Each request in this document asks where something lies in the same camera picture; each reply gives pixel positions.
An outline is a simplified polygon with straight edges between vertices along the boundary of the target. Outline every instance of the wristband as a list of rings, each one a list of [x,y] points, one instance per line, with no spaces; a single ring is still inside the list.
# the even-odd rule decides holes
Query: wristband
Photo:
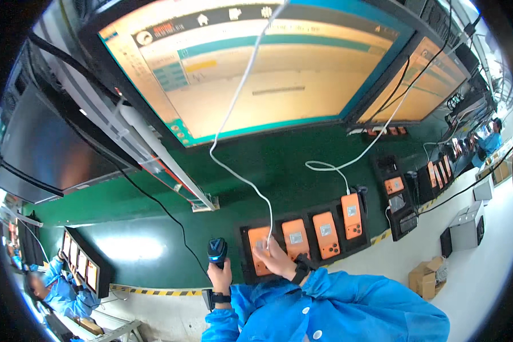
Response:
[[[213,304],[220,303],[230,303],[232,301],[232,297],[225,296],[222,292],[213,292],[213,296],[211,297]]]
[[[310,271],[311,270],[306,263],[297,263],[295,269],[296,274],[291,282],[293,284],[300,285],[302,280],[310,273]]]

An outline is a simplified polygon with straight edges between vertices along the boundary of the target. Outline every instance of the blue uniform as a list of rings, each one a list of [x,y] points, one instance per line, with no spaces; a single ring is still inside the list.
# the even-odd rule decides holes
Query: blue uniform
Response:
[[[74,318],[89,317],[93,309],[95,309],[101,300],[87,288],[76,293],[74,277],[69,274],[64,278],[61,274],[63,262],[58,256],[51,259],[49,269],[46,271],[42,281],[45,286],[53,284],[51,291],[44,298],[44,301],[59,314]]]
[[[205,317],[206,341],[446,341],[435,306],[383,276],[313,271],[300,288],[283,279],[231,287],[233,309]]]
[[[477,144],[480,148],[485,150],[486,155],[489,156],[502,145],[502,136],[499,133],[492,133],[485,139],[478,139]],[[474,167],[480,168],[485,162],[480,160],[479,156],[475,154],[471,163]]]

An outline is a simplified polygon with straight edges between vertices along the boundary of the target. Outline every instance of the hand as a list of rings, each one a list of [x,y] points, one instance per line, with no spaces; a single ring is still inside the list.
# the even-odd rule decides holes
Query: hand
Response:
[[[209,263],[207,274],[213,283],[213,292],[220,292],[225,296],[230,295],[230,284],[232,284],[232,269],[230,268],[230,259],[224,260],[224,269],[217,265]]]
[[[277,244],[276,239],[270,236],[270,247],[266,251],[267,241],[262,242],[263,249],[253,247],[253,255],[262,260],[272,273],[280,275],[291,281],[296,275],[296,264],[287,256],[287,254]]]
[[[82,285],[82,279],[80,279],[80,276],[76,272],[76,266],[69,265],[70,272],[72,273],[72,277],[74,277],[74,281],[76,282],[76,285],[80,286]]]

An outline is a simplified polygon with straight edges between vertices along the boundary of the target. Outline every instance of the green workbench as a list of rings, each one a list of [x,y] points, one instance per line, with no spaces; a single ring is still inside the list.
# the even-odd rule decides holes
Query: green workbench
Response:
[[[436,141],[446,125],[440,115],[429,117],[411,135],[399,141],[380,141],[360,161],[343,169],[350,185],[368,187],[368,229],[376,236],[388,228],[369,156],[395,154],[404,171],[426,162],[422,143]],[[335,172],[315,172],[304,166],[307,160],[343,164],[360,154],[369,142],[361,135],[346,136],[339,125],[317,126],[220,142],[216,157],[253,181],[268,196],[275,215],[339,199],[345,194],[342,177]],[[233,262],[234,282],[241,282],[236,232],[250,220],[268,217],[265,201],[250,186],[212,162],[208,147],[171,150],[178,164],[205,192],[219,197],[215,212],[192,213],[190,204],[146,171],[132,179],[161,201],[186,231],[186,242],[203,267],[207,241],[226,238]],[[64,225],[82,225],[80,234],[101,250],[116,272],[113,282],[136,287],[194,288],[208,286],[208,280],[184,247],[180,226],[164,215],[157,203],[146,198],[124,178],[76,191],[62,199],[41,205],[26,205],[44,223],[41,243],[53,256],[60,245]]]

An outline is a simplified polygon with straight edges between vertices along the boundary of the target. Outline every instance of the yellow black caution tape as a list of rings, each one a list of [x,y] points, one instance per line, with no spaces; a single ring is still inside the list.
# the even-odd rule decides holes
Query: yellow black caution tape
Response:
[[[111,291],[124,291],[130,293],[139,293],[139,294],[153,294],[155,296],[201,296],[201,289],[191,289],[191,290],[183,290],[179,291],[179,289],[171,289],[171,290],[153,290],[147,288],[140,287],[130,287],[130,286],[122,286],[111,284]]]
[[[433,205],[433,203],[437,202],[439,197],[441,197],[441,195],[443,195],[443,194],[444,193],[440,193],[436,198],[434,198],[431,201],[429,201],[429,202],[425,203],[424,205],[422,205],[418,209],[418,213],[421,213],[421,212],[427,210],[429,207],[431,207],[431,205]],[[385,240],[386,238],[388,238],[391,234],[392,234],[392,230],[391,229],[386,229],[380,235],[375,236],[372,239],[370,239],[370,245],[374,246],[375,244],[377,244],[377,243]],[[178,296],[201,296],[201,290],[202,290],[200,288],[198,288],[198,289],[185,289],[185,290],[182,290],[182,291],[179,291],[179,289],[154,290],[154,289],[148,289],[148,288],[130,287],[130,286],[122,286],[122,285],[116,285],[116,284],[111,284],[110,285],[110,289],[112,291],[125,291],[125,292],[130,292],[130,293],[139,293],[139,294],[153,294],[155,296],[177,296],[177,297]]]

